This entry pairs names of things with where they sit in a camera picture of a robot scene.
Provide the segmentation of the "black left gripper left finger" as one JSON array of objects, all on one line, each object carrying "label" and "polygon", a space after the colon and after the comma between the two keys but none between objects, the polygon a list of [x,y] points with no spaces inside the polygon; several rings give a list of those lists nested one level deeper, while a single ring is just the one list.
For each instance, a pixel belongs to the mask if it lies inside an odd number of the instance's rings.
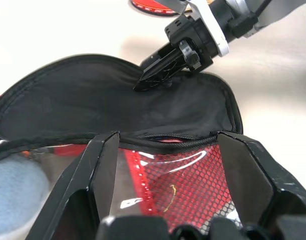
[{"label": "black left gripper left finger", "polygon": [[93,240],[109,213],[120,141],[118,132],[95,136],[62,172],[28,240]]}]

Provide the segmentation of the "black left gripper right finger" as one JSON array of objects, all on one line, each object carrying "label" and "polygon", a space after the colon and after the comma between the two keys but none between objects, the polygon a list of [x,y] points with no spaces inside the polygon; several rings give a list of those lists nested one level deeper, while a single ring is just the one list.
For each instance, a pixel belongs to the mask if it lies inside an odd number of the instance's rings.
[{"label": "black left gripper right finger", "polygon": [[306,189],[258,141],[221,132],[226,183],[252,239],[306,240]]}]

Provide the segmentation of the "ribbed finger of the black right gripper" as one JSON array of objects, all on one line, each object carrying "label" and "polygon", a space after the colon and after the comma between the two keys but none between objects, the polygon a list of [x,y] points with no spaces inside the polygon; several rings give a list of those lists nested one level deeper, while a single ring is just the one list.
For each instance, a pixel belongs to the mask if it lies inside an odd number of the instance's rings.
[{"label": "ribbed finger of the black right gripper", "polygon": [[142,76],[135,83],[133,90],[143,92],[152,90],[187,67],[190,64],[190,48],[162,47],[145,60],[140,67]]}]

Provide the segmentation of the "glossy finger of the black right gripper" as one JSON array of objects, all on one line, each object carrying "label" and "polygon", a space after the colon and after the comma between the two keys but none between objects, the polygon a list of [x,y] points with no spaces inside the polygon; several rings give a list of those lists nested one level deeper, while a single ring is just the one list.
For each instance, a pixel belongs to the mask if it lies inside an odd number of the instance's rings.
[{"label": "glossy finger of the black right gripper", "polygon": [[143,73],[176,73],[179,71],[179,47],[168,43],[142,61]]}]

